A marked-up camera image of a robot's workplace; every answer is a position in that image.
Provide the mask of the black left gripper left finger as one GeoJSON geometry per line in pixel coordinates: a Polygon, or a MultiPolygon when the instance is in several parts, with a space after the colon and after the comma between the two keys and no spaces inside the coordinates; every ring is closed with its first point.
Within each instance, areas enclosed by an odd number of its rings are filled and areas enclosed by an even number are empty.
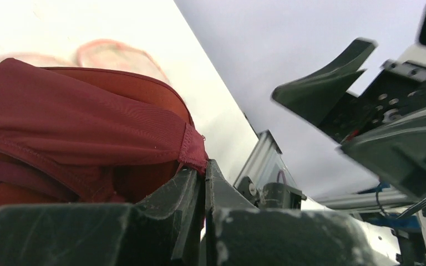
{"type": "Polygon", "coordinates": [[[0,265],[197,265],[204,180],[180,171],[137,204],[0,207],[0,265]]]}

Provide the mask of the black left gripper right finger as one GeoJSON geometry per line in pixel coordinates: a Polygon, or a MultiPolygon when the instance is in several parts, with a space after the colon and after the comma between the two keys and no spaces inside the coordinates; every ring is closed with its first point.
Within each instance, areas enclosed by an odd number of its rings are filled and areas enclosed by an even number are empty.
{"type": "Polygon", "coordinates": [[[258,209],[206,170],[207,265],[375,265],[356,220],[335,211],[258,209]]]}

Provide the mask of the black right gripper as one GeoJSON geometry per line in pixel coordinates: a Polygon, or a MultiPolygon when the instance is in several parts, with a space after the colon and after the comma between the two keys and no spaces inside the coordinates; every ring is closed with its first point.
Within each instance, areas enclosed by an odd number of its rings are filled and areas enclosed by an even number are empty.
{"type": "Polygon", "coordinates": [[[426,197],[426,68],[392,64],[360,96],[346,93],[376,47],[356,38],[320,70],[276,87],[271,99],[337,143],[357,136],[342,152],[420,200],[426,197]]]}

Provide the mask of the dark red bra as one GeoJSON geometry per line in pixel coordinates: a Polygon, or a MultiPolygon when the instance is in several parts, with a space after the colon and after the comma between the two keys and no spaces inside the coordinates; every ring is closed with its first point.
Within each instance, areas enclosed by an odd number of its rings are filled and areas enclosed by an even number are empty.
{"type": "Polygon", "coordinates": [[[0,62],[0,206],[136,203],[207,164],[203,136],[163,81],[0,62]]]}

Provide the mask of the carrot print bra case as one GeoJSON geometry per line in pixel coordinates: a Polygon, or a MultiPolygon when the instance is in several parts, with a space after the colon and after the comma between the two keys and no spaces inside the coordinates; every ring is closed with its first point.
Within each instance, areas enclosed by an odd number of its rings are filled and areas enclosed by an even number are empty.
{"type": "Polygon", "coordinates": [[[0,62],[13,58],[36,67],[84,67],[120,70],[141,74],[170,84],[158,63],[144,50],[110,39],[98,39],[81,45],[75,59],[68,61],[38,53],[0,55],[0,62]]]}

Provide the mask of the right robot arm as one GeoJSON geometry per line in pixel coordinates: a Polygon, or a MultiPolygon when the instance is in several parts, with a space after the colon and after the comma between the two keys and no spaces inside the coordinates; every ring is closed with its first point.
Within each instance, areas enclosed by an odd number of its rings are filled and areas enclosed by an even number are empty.
{"type": "Polygon", "coordinates": [[[413,201],[426,246],[426,35],[387,60],[359,96],[348,92],[375,50],[355,39],[320,70],[275,88],[272,100],[339,143],[343,153],[413,201]]]}

